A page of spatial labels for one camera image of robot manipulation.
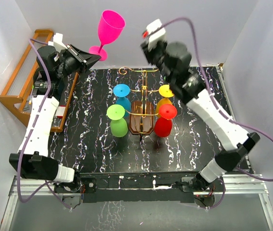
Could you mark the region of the magenta plastic wine glass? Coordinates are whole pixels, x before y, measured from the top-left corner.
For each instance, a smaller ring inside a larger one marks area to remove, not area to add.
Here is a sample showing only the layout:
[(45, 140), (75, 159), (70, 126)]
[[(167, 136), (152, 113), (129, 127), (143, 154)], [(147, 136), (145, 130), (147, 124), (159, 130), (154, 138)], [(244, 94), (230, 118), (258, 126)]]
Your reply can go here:
[(119, 13), (113, 10), (103, 11), (98, 25), (100, 45), (90, 47), (89, 53), (99, 55), (100, 61), (105, 61), (107, 51), (103, 49), (103, 46), (117, 40), (125, 25), (125, 20)]

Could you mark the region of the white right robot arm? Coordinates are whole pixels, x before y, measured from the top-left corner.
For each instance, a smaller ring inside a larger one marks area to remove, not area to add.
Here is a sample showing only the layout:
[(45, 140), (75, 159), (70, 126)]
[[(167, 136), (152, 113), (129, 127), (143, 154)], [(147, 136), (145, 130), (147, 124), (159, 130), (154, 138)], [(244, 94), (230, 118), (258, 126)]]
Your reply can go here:
[(158, 41), (151, 46), (144, 41), (141, 49), (148, 63), (156, 66), (169, 83), (172, 93), (209, 126), (223, 146), (223, 151), (190, 182), (195, 189), (208, 191), (218, 177), (237, 167), (258, 143), (260, 136), (230, 122), (226, 111), (208, 93), (202, 77), (190, 69), (192, 55), (185, 44)]

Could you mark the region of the blue plastic wine glass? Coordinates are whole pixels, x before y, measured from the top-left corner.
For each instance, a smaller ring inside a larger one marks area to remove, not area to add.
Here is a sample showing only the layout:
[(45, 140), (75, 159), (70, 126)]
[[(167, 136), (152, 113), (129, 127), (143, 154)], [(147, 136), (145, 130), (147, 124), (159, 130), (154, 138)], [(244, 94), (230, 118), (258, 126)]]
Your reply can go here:
[(130, 88), (126, 84), (118, 84), (113, 89), (114, 95), (117, 97), (115, 104), (121, 105), (125, 109), (124, 118), (129, 117), (129, 112), (131, 112), (131, 102), (127, 98), (130, 93)]

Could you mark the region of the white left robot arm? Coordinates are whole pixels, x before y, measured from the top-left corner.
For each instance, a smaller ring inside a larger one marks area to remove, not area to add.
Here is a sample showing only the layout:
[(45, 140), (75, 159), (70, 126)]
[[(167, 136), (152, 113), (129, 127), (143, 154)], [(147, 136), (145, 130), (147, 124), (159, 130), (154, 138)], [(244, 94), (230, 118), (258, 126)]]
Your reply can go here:
[(71, 192), (77, 192), (82, 181), (75, 176), (75, 170), (49, 157), (49, 135), (65, 87), (64, 78), (87, 71), (101, 57), (72, 45), (61, 51), (45, 45), (35, 52), (39, 68), (34, 76), (30, 119), (23, 142), (16, 154), (10, 154), (9, 163), (19, 178), (63, 182)]

